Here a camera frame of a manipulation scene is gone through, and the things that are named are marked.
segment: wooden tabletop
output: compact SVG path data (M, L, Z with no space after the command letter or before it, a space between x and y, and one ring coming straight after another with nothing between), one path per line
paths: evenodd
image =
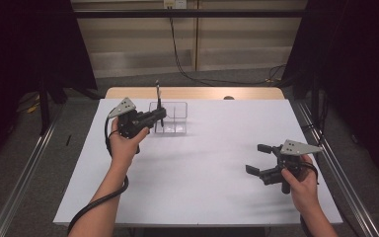
M283 100L284 96L274 87L161 87L162 99L205 99L223 100L225 97L235 100ZM107 99L114 98L157 98L155 87L112 87L106 94Z

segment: table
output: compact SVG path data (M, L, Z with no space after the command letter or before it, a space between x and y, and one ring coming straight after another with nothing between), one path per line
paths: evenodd
M278 88L273 87L162 87L162 99L205 99L222 100L231 96L235 100L283 100ZM153 87L113 87L108 89L106 98L155 99Z
M130 187L121 196L118 225L208 227L299 223L291 197L283 195L279 185L264 186L261 180L244 171L244 164L264 169L275 166L274 157L256 150L258 143L279 145L274 143L283 143L286 138L306 142L289 102L283 100L279 89L161 88L161 91L164 101L179 100L177 97L222 99L225 96L239 100L185 99L189 104L189 132L167 138L149 135L143 141L142 152L129 169ZM112 88L107 92L107 98L125 96L132 98L141 111L150 100L133 98L155 98L156 90ZM100 102L55 223L66 225L70 221L90 199L108 169L110 159L105 158L107 151L98 134L107 113L119 101ZM213 119L201 118L202 113ZM226 123L233 121L232 115L241 116L242 120ZM220 124L230 124L228 127L232 129L222 132ZM326 183L322 176L319 179L322 208L332 223L341 223Z

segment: outlet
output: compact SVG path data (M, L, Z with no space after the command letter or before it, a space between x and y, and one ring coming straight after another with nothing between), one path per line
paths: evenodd
M164 0L165 9L175 9L175 0Z
M164 0L165 9L186 9L187 0Z
M186 8L187 8L187 0L175 1L175 9L186 9Z

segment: metal frame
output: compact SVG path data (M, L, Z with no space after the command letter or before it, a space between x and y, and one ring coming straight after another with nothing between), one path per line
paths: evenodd
M8 200L5 202L4 207L0 212L0 237L5 236L8 228L14 218L15 213L17 212L18 207L23 200L23 197L27 191L29 183L33 178L34 172L38 166L38 163L44 153L45 147L48 144L48 141L51 139L55 125L60 118L61 112L64 106L60 106L54 116L53 122L50 124L48 130L39 137L36 147L27 162L26 167L24 168L23 173L18 179L15 188L12 190Z
M322 16L306 10L75 10L77 18L301 18Z

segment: forearm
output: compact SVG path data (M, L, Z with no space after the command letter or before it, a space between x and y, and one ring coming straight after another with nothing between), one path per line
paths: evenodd
M309 211L301 213L307 227L315 237L335 237L338 236L334 227L329 222L325 213L319 206Z
M117 191L123 185L127 165L111 165L91 202ZM84 214L69 236L112 236L119 197L114 197Z

